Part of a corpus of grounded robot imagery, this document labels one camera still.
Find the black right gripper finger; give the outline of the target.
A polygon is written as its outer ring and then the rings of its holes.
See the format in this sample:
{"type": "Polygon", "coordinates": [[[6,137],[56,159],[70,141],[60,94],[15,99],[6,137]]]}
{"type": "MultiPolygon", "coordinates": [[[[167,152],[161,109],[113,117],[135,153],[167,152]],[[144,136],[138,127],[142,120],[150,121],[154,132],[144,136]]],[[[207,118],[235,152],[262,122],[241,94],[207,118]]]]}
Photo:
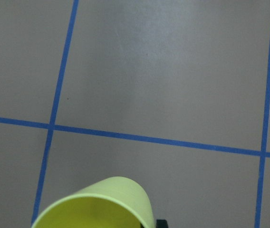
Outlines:
{"type": "Polygon", "coordinates": [[[166,219],[157,219],[156,228],[168,228],[168,222],[166,219]]]}

